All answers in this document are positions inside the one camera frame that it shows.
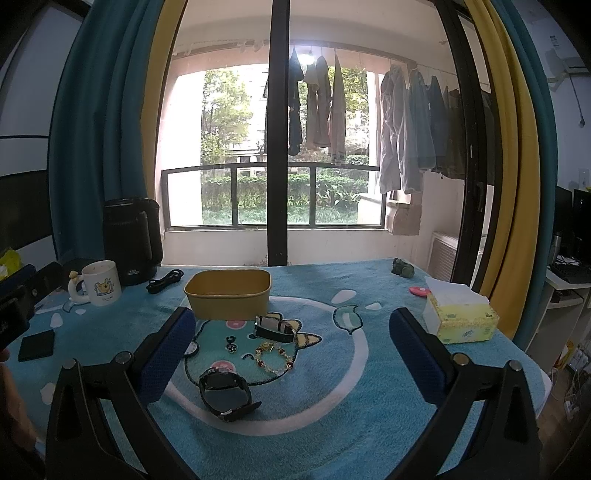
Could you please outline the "person's left hand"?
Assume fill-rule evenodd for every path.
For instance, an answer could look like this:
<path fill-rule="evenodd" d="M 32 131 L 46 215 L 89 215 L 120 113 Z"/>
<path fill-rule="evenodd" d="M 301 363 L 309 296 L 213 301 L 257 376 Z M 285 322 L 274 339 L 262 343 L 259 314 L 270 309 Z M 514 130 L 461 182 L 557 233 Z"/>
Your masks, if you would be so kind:
<path fill-rule="evenodd" d="M 35 448 L 37 434 L 27 415 L 10 370 L 5 365 L 10 353 L 1 351 L 1 445 L 30 452 Z"/>

